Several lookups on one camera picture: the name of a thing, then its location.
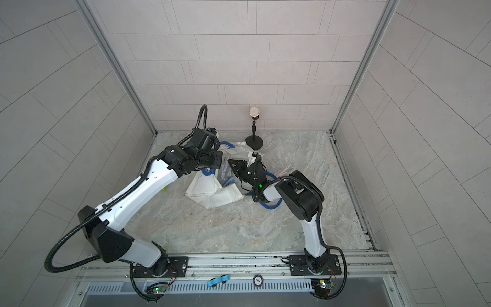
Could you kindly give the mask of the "white canvas Doraemon bag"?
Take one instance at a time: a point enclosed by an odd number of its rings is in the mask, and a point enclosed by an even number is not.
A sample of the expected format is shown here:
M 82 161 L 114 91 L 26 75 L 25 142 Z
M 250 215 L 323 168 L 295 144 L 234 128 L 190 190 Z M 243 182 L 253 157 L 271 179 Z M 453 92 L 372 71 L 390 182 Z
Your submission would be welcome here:
M 259 157 L 259 153 L 253 151 L 244 142 L 221 142 L 220 151 L 229 159 L 245 160 L 250 166 Z M 240 186 L 240 181 L 234 175 L 232 184 L 222 187 L 216 177 L 217 170 L 204 169 L 198 171 L 185 192 L 185 196 L 206 209 L 224 206 L 242 200 L 245 196 L 251 196 L 252 191 L 246 191 Z

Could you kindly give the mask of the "pink compass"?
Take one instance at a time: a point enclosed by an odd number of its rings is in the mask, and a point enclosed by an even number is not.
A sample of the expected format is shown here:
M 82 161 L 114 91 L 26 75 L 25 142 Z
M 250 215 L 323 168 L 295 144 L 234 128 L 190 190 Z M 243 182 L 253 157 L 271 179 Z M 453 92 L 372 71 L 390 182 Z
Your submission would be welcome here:
M 282 168 L 275 175 L 277 177 L 282 177 L 282 176 L 285 176 L 285 175 L 290 175 L 291 172 L 293 172 L 294 170 L 295 170 L 294 167 L 292 165 L 289 165 L 289 166 L 286 166 L 286 167 Z

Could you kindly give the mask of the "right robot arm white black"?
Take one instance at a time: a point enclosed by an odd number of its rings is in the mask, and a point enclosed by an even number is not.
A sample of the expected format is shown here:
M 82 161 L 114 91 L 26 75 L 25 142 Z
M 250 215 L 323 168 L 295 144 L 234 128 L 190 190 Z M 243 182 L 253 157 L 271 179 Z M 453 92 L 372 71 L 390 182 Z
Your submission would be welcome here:
M 324 196 L 311 181 L 298 170 L 270 180 L 259 159 L 250 165 L 244 160 L 230 159 L 228 164 L 240 182 L 251 186 L 250 195 L 254 202 L 271 210 L 278 204 L 269 206 L 269 202 L 284 202 L 300 221 L 305 238 L 304 255 L 286 257 L 283 259 L 285 263 L 304 268 L 312 275 L 347 275 L 346 263 L 340 263 L 338 256 L 331 253 L 333 249 L 339 253 L 343 253 L 342 250 L 324 241 L 321 227 Z

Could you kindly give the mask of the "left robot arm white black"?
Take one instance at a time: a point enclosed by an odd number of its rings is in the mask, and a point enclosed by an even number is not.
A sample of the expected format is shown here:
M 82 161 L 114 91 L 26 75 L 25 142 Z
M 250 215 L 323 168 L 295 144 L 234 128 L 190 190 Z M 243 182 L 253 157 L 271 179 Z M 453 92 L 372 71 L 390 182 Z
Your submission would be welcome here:
M 47 272 L 70 271 L 87 263 L 103 260 L 138 264 L 149 268 L 154 276 L 162 276 L 168 269 L 168 255 L 157 243 L 149 243 L 129 235 L 126 224 L 158 192 L 184 175 L 203 169 L 217 170 L 222 152 L 214 128 L 207 127 L 208 107 L 203 105 L 196 124 L 176 145 L 166 147 L 149 158 L 143 173 L 118 194 L 96 208 L 86 206 L 79 213 L 80 224 L 64 235 L 48 252 L 44 268 Z M 67 266 L 56 267 L 54 256 L 76 233 L 82 231 L 97 254 Z

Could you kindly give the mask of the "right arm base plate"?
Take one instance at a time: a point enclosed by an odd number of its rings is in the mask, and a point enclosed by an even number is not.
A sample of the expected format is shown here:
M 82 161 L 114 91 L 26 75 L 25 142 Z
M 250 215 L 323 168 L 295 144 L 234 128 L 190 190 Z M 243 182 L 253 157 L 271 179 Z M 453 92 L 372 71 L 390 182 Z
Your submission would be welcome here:
M 341 262 L 335 254 L 318 258 L 310 255 L 289 255 L 281 261 L 290 266 L 292 276 L 342 275 Z

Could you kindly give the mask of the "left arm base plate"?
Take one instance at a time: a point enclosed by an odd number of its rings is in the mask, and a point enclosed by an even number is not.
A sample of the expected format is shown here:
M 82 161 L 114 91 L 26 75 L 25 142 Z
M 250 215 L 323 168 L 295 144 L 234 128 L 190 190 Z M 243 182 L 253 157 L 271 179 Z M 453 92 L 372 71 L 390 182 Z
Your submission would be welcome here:
M 186 275 L 188 264 L 188 257 L 169 256 L 152 267 L 134 265 L 132 274 L 135 278 L 183 278 Z

